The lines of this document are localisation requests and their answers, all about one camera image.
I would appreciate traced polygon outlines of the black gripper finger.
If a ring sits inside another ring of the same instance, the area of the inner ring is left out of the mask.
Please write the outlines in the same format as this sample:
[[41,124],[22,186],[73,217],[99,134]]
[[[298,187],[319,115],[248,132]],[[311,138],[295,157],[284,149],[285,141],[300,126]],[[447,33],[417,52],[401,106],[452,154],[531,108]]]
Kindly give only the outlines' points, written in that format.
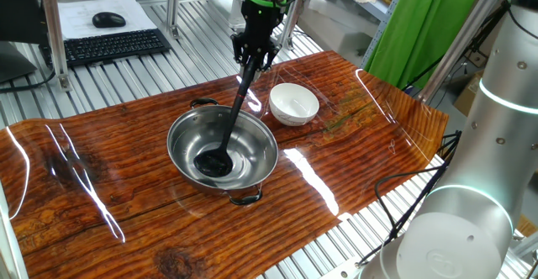
[[260,57],[260,71],[269,71],[272,68],[272,62],[277,56],[282,47],[275,43],[265,43],[261,46]]
[[244,71],[255,70],[255,38],[247,32],[233,33],[231,41],[235,62]]

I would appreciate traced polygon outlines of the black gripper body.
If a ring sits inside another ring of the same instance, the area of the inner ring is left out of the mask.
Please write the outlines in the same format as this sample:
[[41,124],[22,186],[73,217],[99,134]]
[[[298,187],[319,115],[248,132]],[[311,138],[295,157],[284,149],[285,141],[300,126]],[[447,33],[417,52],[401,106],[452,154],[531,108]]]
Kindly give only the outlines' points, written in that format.
[[240,47],[247,51],[272,50],[272,31],[282,22],[284,10],[243,2],[241,14],[245,19],[245,30],[240,33]]

